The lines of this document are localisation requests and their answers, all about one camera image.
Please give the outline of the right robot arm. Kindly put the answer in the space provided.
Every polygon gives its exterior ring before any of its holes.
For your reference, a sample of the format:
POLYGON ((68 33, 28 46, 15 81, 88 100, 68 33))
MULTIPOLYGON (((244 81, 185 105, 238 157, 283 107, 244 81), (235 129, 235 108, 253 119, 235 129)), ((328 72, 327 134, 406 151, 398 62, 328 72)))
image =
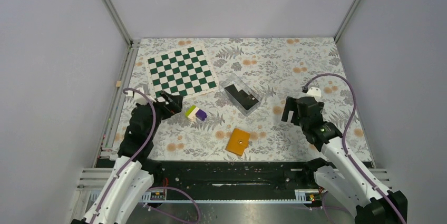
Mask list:
POLYGON ((401 191, 393 192, 359 160, 336 125, 323 119, 323 107, 323 102, 312 96, 289 96, 281 118, 299 126, 306 140, 325 156, 306 163, 304 185, 326 189, 355 223, 406 223, 406 196, 401 191))

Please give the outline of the clear plastic card box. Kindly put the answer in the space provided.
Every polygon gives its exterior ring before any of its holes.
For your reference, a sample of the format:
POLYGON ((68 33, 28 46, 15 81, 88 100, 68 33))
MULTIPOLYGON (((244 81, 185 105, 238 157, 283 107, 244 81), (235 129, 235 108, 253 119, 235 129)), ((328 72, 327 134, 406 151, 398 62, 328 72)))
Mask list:
POLYGON ((263 100, 253 88, 235 73, 220 82, 219 90, 244 116, 249 116, 254 110, 258 109, 263 100))

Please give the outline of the orange leather card holder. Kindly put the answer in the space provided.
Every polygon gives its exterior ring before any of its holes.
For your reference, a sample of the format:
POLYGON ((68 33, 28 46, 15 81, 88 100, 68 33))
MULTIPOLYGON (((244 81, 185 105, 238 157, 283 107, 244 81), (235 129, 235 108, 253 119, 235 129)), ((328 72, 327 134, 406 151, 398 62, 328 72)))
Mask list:
POLYGON ((245 149, 249 145, 250 133, 235 128, 230 136, 225 150, 238 156, 244 154, 245 149))

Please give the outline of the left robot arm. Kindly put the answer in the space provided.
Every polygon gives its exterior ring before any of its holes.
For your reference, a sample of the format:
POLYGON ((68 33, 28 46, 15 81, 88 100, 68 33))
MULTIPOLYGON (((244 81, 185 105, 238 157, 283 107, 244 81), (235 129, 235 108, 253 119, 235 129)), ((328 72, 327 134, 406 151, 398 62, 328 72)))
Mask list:
POLYGON ((137 103, 132 110, 118 158, 99 196, 72 223, 126 223, 146 190, 163 183, 161 165, 148 156, 161 122, 182 111, 183 96, 162 91, 160 98, 153 99, 133 88, 123 92, 137 93, 146 103, 137 103))

